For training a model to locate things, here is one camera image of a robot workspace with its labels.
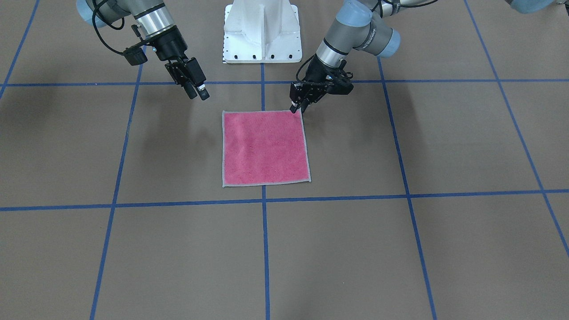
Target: metal stand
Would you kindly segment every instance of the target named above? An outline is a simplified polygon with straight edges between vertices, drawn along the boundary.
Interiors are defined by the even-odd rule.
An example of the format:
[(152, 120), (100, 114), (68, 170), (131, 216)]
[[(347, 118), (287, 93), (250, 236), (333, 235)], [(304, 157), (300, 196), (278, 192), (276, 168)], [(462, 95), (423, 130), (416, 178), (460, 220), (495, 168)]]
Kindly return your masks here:
[(302, 58), (297, 6), (235, 0), (225, 7), (224, 63), (292, 63)]

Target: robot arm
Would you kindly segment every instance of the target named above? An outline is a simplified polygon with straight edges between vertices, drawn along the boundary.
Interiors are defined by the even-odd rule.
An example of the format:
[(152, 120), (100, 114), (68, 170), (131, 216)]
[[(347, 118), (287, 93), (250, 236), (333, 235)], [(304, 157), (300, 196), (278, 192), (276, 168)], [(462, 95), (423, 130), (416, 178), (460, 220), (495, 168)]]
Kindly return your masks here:
[[(553, 0), (505, 0), (520, 13), (533, 13), (543, 9)], [(344, 71), (346, 56), (352, 49), (388, 58), (397, 49), (401, 37), (388, 27), (383, 17), (394, 15), (407, 7), (430, 5), (436, 0), (344, 0), (342, 8), (328, 30), (326, 37), (296, 73), (296, 81), (290, 85), (290, 111), (306, 108), (318, 102), (326, 93), (347, 95), (353, 89), (352, 74)], [(300, 70), (308, 63), (306, 75), (298, 78)]]
[[(204, 85), (205, 75), (196, 58), (188, 58), (185, 55), (188, 45), (162, 0), (77, 0), (77, 10), (86, 22), (93, 25), (103, 44), (111, 51), (124, 56), (130, 65), (147, 62), (141, 47), (152, 46), (160, 61), (168, 61), (166, 70), (174, 82), (184, 88), (190, 99), (197, 95), (202, 100), (209, 98)], [(105, 43), (98, 28), (111, 26), (120, 19), (124, 25), (124, 17), (128, 15), (132, 15), (138, 23), (131, 27), (140, 42), (121, 52)], [(144, 39), (138, 31), (139, 28), (145, 35)]]
[(567, 15), (569, 15), (569, 0), (557, 0), (558, 5), (565, 5), (565, 10), (567, 10)]

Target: cable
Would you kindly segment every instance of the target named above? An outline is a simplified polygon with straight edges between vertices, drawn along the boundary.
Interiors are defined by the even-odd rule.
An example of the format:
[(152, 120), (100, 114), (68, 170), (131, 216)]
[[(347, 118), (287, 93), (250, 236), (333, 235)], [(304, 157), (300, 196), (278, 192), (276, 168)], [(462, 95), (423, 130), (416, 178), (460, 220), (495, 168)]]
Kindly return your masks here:
[(312, 58), (314, 58), (316, 55), (313, 55), (312, 57), (308, 58), (301, 66), (300, 68), (298, 68), (298, 71), (296, 72), (296, 80), (300, 83), (303, 84), (309, 84), (309, 85), (319, 85), (319, 86), (325, 86), (326, 83), (325, 82), (310, 82), (310, 81), (304, 81), (298, 78), (298, 74), (300, 74), (300, 71), (302, 70), (302, 68), (304, 68), (304, 66), (310, 62), (310, 60), (312, 60)]
[[(97, 34), (97, 37), (99, 37), (99, 40), (101, 41), (101, 43), (102, 43), (105, 47), (107, 47), (107, 49), (113, 51), (113, 52), (116, 53), (117, 55), (124, 56), (124, 55), (125, 55), (124, 53), (122, 53), (122, 52), (120, 52), (120, 51), (118, 51), (118, 50), (115, 50), (115, 49), (111, 48), (111, 46), (109, 46), (109, 45), (107, 44), (107, 42), (105, 42), (105, 41), (103, 40), (103, 37), (102, 37), (101, 34), (99, 33), (99, 29), (97, 28), (97, 23), (95, 22), (95, 17), (97, 16), (97, 13), (99, 13), (99, 16), (101, 16), (100, 9), (101, 9), (101, 7), (102, 7), (105, 3), (107, 3), (108, 1), (109, 1), (109, 0), (103, 0), (103, 1), (101, 1), (101, 3), (99, 3), (98, 5), (95, 5), (95, 8), (93, 9), (93, 16), (91, 17), (91, 23), (93, 24), (93, 27), (95, 28), (95, 33)], [(119, 27), (119, 28), (122, 28), (124, 25), (125, 25), (125, 19), (122, 18), (122, 25), (121, 25), (121, 27)]]
[[(96, 0), (93, 0), (93, 7), (97, 6), (97, 2)], [(114, 30), (122, 30), (125, 27), (125, 19), (122, 18), (121, 19), (121, 25), (119, 27), (115, 27), (114, 25), (112, 25), (111, 23), (109, 23), (106, 18), (103, 16), (103, 13), (99, 10), (98, 12), (98, 16), (101, 19), (101, 21), (103, 21), (107, 26), (109, 26), (110, 28), (114, 29)]]
[(380, 7), (380, 18), (384, 17), (384, 7), (381, 5), (381, 0), (377, 0), (376, 6), (373, 7), (372, 12), (374, 12), (377, 7)]
[[(388, 3), (388, 4), (390, 4), (390, 5), (393, 5), (393, 2), (391, 2), (391, 1), (388, 1), (388, 0), (383, 0), (383, 1), (384, 1), (385, 3)], [(401, 8), (419, 8), (419, 7), (424, 7), (424, 6), (431, 5), (431, 4), (433, 4), (433, 3), (437, 2), (437, 1), (438, 1), (438, 0), (432, 0), (431, 2), (421, 3), (420, 5), (412, 5), (412, 6), (409, 6), (409, 5), (407, 5), (407, 6), (406, 6), (406, 5), (401, 5)]]

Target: towel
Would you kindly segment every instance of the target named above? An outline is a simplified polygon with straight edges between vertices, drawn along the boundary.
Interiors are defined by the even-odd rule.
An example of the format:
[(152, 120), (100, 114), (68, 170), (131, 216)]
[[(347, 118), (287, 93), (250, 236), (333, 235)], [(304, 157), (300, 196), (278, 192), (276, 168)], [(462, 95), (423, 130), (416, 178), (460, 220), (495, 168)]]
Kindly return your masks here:
[(223, 111), (223, 187), (310, 181), (301, 112)]

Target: brown floor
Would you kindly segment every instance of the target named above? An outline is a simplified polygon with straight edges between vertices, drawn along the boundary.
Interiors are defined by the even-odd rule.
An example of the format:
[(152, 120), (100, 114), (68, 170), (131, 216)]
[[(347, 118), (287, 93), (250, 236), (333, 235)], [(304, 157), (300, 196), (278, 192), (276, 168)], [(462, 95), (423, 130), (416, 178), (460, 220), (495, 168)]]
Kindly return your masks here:
[[(300, 66), (222, 64), (230, 3), (166, 0), (199, 101), (72, 1), (0, 2), (0, 319), (569, 318), (562, 6), (386, 18), (400, 50), (304, 114), (312, 182), (222, 188), (221, 112), (287, 109)], [(292, 3), (305, 60), (342, 1)]]

